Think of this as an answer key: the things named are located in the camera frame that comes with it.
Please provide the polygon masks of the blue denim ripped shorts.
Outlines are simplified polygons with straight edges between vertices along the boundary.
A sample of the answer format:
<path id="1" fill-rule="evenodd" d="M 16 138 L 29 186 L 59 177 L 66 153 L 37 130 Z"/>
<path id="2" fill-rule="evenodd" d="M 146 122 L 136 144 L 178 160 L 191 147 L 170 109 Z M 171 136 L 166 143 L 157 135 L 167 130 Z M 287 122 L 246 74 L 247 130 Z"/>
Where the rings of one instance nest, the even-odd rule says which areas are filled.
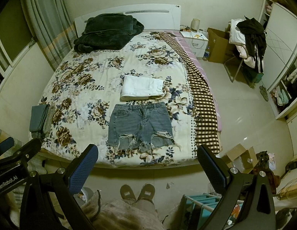
<path id="1" fill-rule="evenodd" d="M 171 119 L 165 103 L 117 104 L 108 126 L 109 146 L 140 153 L 174 146 Z"/>

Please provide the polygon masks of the green striped curtain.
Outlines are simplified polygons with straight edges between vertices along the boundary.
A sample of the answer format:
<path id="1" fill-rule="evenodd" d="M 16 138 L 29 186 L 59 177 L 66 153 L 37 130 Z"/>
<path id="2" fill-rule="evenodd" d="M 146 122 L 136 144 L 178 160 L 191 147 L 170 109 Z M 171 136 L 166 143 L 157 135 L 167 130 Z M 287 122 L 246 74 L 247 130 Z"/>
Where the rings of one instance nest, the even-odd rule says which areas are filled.
<path id="1" fill-rule="evenodd" d="M 30 31 L 52 69 L 57 69 L 77 38 L 64 0 L 21 0 Z"/>

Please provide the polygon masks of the teal drying rack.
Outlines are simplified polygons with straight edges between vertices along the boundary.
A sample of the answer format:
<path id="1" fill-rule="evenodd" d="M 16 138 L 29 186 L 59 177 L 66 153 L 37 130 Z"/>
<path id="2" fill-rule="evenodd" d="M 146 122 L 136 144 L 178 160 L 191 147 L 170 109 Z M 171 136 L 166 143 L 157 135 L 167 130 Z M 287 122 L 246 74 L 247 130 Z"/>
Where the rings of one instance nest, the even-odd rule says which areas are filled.
<path id="1" fill-rule="evenodd" d="M 183 195 L 183 213 L 179 229 L 201 229 L 219 204 L 221 196 L 203 193 Z"/>

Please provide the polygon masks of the white wardrobe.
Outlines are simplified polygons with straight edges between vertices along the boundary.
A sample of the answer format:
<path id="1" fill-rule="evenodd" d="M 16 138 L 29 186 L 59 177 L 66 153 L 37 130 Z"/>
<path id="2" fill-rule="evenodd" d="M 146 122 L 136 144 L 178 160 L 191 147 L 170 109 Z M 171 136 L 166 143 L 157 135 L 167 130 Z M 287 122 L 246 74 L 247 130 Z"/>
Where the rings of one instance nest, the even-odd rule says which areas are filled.
<path id="1" fill-rule="evenodd" d="M 285 90 L 282 79 L 297 59 L 297 16 L 273 0 L 263 0 L 259 22 L 267 33 L 262 83 L 267 89 L 268 101 L 275 118 L 285 117 L 293 104 L 281 110 L 272 94 L 276 87 Z"/>

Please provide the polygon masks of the dark green folded blanket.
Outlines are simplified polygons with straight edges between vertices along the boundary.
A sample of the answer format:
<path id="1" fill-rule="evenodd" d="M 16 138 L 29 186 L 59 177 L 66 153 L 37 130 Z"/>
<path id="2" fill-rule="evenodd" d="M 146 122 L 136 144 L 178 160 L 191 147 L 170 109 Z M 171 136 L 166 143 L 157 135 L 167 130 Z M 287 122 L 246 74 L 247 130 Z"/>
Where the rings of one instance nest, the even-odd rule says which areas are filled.
<path id="1" fill-rule="evenodd" d="M 100 14 L 91 17 L 84 32 L 74 40 L 74 51 L 120 50 L 144 30 L 144 25 L 131 15 Z"/>

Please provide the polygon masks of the folded grey-blue jeans stack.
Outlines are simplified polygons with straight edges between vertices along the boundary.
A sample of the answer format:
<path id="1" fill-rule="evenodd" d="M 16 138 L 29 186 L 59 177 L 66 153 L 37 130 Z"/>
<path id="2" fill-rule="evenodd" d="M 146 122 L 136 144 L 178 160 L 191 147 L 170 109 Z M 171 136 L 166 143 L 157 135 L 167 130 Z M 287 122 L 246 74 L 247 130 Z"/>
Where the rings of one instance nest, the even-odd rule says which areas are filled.
<path id="1" fill-rule="evenodd" d="M 49 104 L 36 105 L 31 108 L 29 131 L 33 139 L 44 139 L 50 135 L 55 111 L 56 108 Z"/>

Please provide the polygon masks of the right grey slipper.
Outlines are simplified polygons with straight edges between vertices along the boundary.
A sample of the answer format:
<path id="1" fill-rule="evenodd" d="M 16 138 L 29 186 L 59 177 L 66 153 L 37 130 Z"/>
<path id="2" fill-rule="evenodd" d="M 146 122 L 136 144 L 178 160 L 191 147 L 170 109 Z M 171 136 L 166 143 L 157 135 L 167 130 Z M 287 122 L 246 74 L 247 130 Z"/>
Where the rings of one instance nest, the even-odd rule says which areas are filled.
<path id="1" fill-rule="evenodd" d="M 154 196 L 155 187 L 151 183 L 146 183 L 143 185 L 137 200 L 146 200 L 149 202 L 153 202 Z"/>

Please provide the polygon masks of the cardboard box by nightstand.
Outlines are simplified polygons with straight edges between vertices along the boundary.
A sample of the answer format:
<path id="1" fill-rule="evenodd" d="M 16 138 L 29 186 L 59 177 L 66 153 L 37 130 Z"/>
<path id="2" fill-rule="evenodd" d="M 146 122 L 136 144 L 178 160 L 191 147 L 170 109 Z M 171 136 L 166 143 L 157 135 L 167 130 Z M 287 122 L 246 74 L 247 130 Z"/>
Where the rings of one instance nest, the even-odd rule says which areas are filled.
<path id="1" fill-rule="evenodd" d="M 224 63 L 233 57 L 235 45 L 229 43 L 230 34 L 225 31 L 208 28 L 207 30 L 209 57 L 208 61 L 213 63 Z"/>

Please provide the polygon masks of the grey slipper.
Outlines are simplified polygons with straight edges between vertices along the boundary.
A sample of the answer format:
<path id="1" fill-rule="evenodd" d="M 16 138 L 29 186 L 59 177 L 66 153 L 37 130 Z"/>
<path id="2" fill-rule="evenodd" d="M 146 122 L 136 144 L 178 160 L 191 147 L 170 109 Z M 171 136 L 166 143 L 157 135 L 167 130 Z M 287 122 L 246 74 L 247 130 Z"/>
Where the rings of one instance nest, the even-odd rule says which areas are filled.
<path id="1" fill-rule="evenodd" d="M 149 202 L 153 202 L 154 196 L 155 187 L 151 183 L 146 183 L 143 185 L 137 200 L 146 200 Z"/>
<path id="2" fill-rule="evenodd" d="M 132 188 L 127 184 L 124 184 L 124 185 L 121 186 L 120 195 L 121 195 L 121 198 L 125 202 L 129 202 L 131 204 L 137 202 L 137 199 L 135 197 L 135 194 L 134 194 Z"/>

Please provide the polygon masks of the brown checkered bed sheet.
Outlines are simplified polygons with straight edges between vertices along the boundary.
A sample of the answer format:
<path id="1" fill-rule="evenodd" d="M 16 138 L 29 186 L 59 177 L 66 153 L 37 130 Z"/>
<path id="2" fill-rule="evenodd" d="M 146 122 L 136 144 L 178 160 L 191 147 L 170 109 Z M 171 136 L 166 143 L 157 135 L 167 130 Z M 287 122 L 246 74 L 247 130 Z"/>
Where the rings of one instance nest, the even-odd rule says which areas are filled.
<path id="1" fill-rule="evenodd" d="M 213 95 L 201 72 L 182 48 L 169 34 L 159 32 L 164 40 L 183 60 L 187 71 L 187 82 L 192 95 L 195 144 L 206 145 L 214 154 L 220 153 L 218 119 Z"/>

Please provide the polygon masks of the floral bed blanket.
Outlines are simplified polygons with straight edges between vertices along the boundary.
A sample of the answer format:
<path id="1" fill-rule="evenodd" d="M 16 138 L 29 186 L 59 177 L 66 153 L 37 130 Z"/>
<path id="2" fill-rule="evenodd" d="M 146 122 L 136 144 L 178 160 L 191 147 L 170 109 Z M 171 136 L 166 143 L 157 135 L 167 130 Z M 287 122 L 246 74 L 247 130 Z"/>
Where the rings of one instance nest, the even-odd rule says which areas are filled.
<path id="1" fill-rule="evenodd" d="M 157 78 L 162 94 L 145 103 L 165 104 L 175 145 L 141 153 L 110 146 L 110 116 L 121 101 L 127 75 Z M 90 143 L 99 148 L 97 164 L 108 168 L 182 166 L 195 159 L 192 95 L 183 59 L 155 32 L 143 32 L 121 50 L 71 51 L 44 89 L 40 104 L 55 109 L 42 152 L 72 160 Z"/>

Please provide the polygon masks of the white bedside table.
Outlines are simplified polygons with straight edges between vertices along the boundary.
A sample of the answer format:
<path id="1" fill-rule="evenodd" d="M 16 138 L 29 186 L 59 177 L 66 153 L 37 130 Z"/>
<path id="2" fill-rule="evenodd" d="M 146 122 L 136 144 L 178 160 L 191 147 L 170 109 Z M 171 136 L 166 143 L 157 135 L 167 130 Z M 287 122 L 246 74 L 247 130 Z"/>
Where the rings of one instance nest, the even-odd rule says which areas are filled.
<path id="1" fill-rule="evenodd" d="M 192 53 L 197 58 L 203 58 L 208 44 L 208 39 L 200 32 L 180 31 L 181 35 L 187 42 Z"/>

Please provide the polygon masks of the left grey slipper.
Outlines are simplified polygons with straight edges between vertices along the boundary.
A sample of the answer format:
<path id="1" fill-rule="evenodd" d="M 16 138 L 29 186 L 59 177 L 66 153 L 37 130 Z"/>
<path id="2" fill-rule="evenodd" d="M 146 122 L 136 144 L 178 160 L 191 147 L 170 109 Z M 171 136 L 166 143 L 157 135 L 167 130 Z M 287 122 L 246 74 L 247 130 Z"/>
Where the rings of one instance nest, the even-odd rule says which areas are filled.
<path id="1" fill-rule="evenodd" d="M 137 202 L 137 199 L 135 197 L 135 194 L 134 194 L 132 188 L 127 184 L 124 184 L 124 185 L 121 186 L 120 195 L 121 195 L 121 198 L 125 202 L 129 202 L 131 204 Z"/>

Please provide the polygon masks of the chair piled with clothes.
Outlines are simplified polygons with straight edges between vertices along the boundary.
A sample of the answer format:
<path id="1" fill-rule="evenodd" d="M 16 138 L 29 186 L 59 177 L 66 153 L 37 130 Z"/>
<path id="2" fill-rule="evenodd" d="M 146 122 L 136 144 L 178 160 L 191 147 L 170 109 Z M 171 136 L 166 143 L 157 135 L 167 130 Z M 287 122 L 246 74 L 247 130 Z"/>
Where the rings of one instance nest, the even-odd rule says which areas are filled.
<path id="1" fill-rule="evenodd" d="M 233 57 L 239 59 L 242 71 L 250 86 L 261 81 L 264 75 L 264 55 L 267 33 L 255 18 L 232 19 L 228 24 L 229 43 L 234 45 Z"/>

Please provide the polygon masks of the white table lamp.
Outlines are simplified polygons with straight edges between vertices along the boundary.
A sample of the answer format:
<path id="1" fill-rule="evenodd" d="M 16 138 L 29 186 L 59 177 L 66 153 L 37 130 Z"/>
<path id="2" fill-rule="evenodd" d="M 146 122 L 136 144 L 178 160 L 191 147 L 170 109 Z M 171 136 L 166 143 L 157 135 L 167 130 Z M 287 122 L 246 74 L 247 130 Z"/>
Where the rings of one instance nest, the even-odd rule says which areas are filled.
<path id="1" fill-rule="evenodd" d="M 193 18 L 193 20 L 191 21 L 191 26 L 190 26 L 191 30 L 193 32 L 197 32 L 199 30 L 199 27 L 200 27 L 200 20 Z"/>

